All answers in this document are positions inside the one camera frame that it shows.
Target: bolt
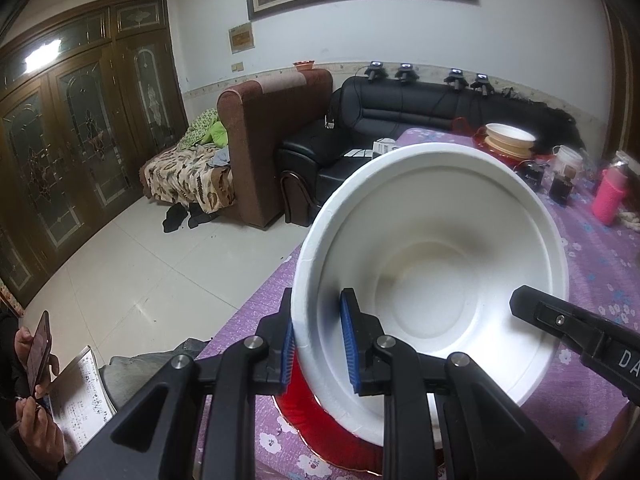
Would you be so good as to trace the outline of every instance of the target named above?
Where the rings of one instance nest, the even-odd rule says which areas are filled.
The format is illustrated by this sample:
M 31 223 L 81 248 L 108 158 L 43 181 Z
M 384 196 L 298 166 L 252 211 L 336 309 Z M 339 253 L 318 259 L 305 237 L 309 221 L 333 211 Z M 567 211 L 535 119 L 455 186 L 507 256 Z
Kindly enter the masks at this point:
M 455 352 L 455 354 L 451 354 L 450 359 L 454 366 L 467 366 L 471 362 L 469 356 L 462 352 Z
M 244 340 L 244 346 L 253 350 L 254 348 L 260 348 L 264 343 L 264 339 L 262 339 L 259 335 L 249 336 Z
M 380 348 L 391 348 L 396 344 L 396 340 L 389 335 L 381 335 L 376 339 L 376 343 Z
M 176 370 L 179 370 L 180 368 L 184 368 L 188 365 L 189 362 L 191 362 L 191 358 L 188 355 L 180 354 L 171 359 L 171 366 Z

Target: black leather sofa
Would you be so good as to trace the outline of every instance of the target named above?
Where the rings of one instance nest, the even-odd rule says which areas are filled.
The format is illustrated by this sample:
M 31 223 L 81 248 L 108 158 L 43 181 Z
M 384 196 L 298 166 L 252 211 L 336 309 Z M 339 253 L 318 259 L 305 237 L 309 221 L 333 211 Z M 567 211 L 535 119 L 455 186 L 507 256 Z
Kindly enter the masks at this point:
M 548 153 L 558 144 L 584 146 L 574 118 L 563 110 L 501 94 L 457 91 L 446 84 L 350 77 L 332 95 L 327 117 L 333 129 L 315 121 L 276 149 L 287 222 L 311 224 L 340 184 L 367 162 L 344 153 L 371 149 L 374 140 L 397 139 L 415 126 L 451 131 L 455 119 L 465 118 L 473 132 L 489 123 L 530 131 L 538 138 L 537 153 Z

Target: device with lit screen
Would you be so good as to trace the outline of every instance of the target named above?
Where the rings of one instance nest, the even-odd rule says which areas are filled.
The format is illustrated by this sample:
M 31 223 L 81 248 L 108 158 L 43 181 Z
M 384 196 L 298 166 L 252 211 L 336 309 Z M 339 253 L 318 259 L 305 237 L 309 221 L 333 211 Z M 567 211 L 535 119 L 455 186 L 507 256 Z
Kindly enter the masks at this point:
M 27 380 L 32 396 L 35 394 L 36 385 L 42 382 L 43 375 L 47 372 L 49 354 L 51 354 L 51 328 L 49 313 L 45 310 L 38 323 L 38 329 L 33 335 L 33 343 L 27 357 Z

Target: white floor tile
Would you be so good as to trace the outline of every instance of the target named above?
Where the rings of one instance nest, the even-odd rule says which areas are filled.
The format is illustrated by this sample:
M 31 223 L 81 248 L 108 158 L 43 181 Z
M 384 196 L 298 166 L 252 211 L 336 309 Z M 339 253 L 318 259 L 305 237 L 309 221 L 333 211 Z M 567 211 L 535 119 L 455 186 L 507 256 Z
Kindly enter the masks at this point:
M 165 233 L 162 221 L 168 209 L 165 204 L 142 197 L 118 215 L 114 222 L 145 249 L 173 267 L 204 238 L 211 237 L 218 224 L 214 220 L 189 229 L 188 218 L 185 218 L 177 231 Z
M 251 297 L 308 232 L 308 228 L 285 224 L 284 218 L 266 231 L 226 219 L 219 222 L 213 236 L 205 238 L 175 269 L 236 308 Z
M 44 310 L 49 312 L 51 351 L 58 356 L 61 368 L 87 345 L 94 349 L 98 365 L 104 364 L 78 307 L 66 266 L 54 274 L 31 301 L 20 324 L 35 332 Z
M 207 341 L 236 310 L 172 270 L 98 346 L 107 362 L 173 350 L 187 338 Z
M 114 222 L 66 263 L 78 305 L 98 345 L 170 270 Z

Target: hand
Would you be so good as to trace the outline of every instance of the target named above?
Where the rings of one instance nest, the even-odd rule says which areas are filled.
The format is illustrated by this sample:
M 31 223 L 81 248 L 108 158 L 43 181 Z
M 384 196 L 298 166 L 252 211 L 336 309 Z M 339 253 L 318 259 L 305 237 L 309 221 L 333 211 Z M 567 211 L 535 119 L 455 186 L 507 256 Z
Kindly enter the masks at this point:
M 15 416 L 20 420 L 18 432 L 31 458 L 50 471 L 58 471 L 65 455 L 62 432 L 33 397 L 15 403 Z
M 18 330 L 18 332 L 15 333 L 14 349 L 15 354 L 18 356 L 18 361 L 20 361 L 20 364 L 24 367 L 25 370 L 27 369 L 27 359 L 29 358 L 31 345 L 33 345 L 33 335 L 31 335 L 31 332 L 27 327 L 23 326 L 20 328 L 20 330 Z M 53 354 L 49 355 L 49 366 L 51 367 L 51 373 L 53 373 L 55 376 L 58 376 L 60 374 L 60 362 L 58 361 L 58 358 Z M 49 367 L 47 367 L 47 370 L 44 372 L 40 383 L 36 386 L 35 395 L 37 399 L 45 396 L 49 389 L 50 383 L 51 375 L 49 373 Z

